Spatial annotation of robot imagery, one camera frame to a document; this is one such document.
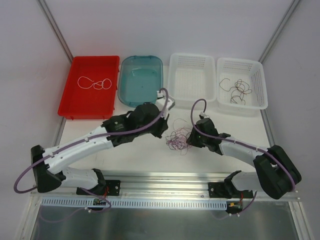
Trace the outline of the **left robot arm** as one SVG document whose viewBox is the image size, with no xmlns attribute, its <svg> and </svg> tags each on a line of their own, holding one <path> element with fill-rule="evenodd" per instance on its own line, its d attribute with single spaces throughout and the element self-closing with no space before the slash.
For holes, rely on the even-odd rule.
<svg viewBox="0 0 320 240">
<path fill-rule="evenodd" d="M 31 148 L 36 189 L 48 193 L 59 187 L 76 188 L 77 195 L 103 195 L 107 190 L 101 170 L 77 169 L 70 165 L 97 152 L 131 143 L 135 138 L 151 134 L 161 138 L 168 129 L 169 112 L 161 112 L 153 103 L 144 103 L 133 111 L 114 115 L 90 133 L 64 145 L 44 149 Z"/>
</svg>

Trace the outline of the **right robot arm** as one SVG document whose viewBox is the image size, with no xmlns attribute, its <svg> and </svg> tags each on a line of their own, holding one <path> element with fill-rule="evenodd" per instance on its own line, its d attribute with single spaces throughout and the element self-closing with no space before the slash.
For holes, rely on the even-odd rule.
<svg viewBox="0 0 320 240">
<path fill-rule="evenodd" d="M 213 192 L 231 199 L 245 191 L 263 191 L 273 199 L 280 199 L 301 182 L 302 176 L 285 150 L 279 145 L 267 148 L 250 146 L 230 134 L 218 133 L 210 118 L 203 118 L 193 126 L 187 144 L 197 148 L 208 148 L 221 156 L 238 159 L 252 167 L 254 172 L 236 170 Z"/>
</svg>

